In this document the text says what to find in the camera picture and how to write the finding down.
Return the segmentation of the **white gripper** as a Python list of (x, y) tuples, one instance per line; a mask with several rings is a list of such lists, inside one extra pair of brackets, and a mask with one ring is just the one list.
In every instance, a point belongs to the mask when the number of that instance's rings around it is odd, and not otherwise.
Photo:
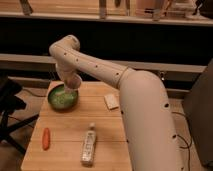
[(66, 93), (72, 93), (81, 86), (82, 79), (77, 74), (71, 74), (64, 78), (64, 90)]

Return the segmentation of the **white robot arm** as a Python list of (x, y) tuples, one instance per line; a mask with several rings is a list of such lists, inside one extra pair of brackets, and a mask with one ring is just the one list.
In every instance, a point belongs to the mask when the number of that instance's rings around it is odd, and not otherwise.
[(73, 35), (53, 43), (49, 52), (64, 83), (80, 70), (119, 90), (133, 171), (185, 171), (168, 95), (158, 76), (83, 54)]

